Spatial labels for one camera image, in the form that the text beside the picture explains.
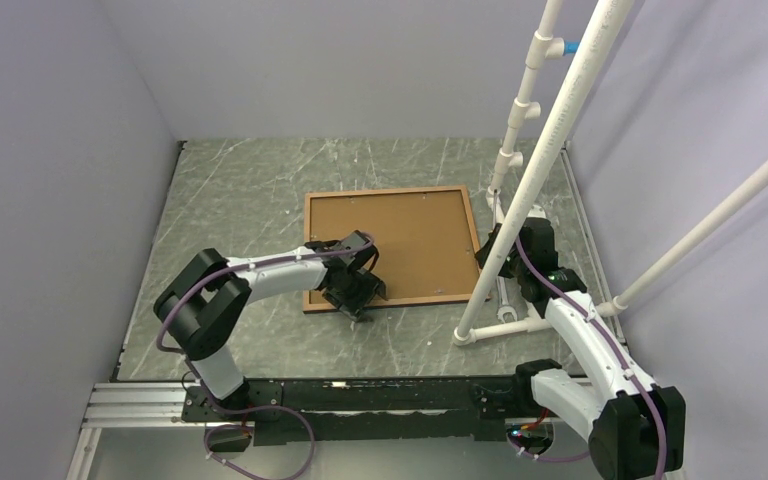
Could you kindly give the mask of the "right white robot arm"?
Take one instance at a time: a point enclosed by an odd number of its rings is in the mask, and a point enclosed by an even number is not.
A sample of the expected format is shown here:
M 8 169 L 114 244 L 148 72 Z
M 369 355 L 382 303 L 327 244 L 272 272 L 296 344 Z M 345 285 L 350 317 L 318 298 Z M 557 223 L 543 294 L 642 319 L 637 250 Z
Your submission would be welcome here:
M 518 365 L 500 397 L 524 415 L 540 411 L 562 419 L 586 441 L 585 456 L 604 479 L 660 479 L 680 469 L 684 397 L 659 386 L 609 330 L 578 274 L 560 265 L 548 219 L 524 221 L 501 275 L 516 280 L 539 318 L 560 334 L 592 387 L 544 359 Z

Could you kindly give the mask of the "blue picture frame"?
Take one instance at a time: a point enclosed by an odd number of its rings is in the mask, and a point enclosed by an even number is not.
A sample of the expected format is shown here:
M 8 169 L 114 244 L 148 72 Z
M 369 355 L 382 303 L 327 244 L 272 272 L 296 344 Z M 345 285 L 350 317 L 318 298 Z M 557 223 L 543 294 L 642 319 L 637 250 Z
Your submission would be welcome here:
M 464 185 L 309 192 L 304 239 L 337 240 L 354 230 L 372 235 L 373 269 L 386 297 L 371 308 L 467 302 L 480 276 L 479 238 Z

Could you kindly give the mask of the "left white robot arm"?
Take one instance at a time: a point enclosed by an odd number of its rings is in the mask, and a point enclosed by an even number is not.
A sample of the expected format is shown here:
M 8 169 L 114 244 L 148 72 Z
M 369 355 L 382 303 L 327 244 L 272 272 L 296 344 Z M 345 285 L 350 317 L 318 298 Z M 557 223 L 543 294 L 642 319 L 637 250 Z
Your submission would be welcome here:
M 250 385 L 227 343 L 245 308 L 314 291 L 352 322 L 363 322 L 371 302 L 386 296 L 386 284 L 374 272 L 379 259 L 373 237 L 358 230 L 260 257 L 226 257 L 204 249 L 154 303 L 161 322 L 156 347 L 183 356 L 208 392 L 208 407 L 221 419 L 235 419 L 246 409 Z

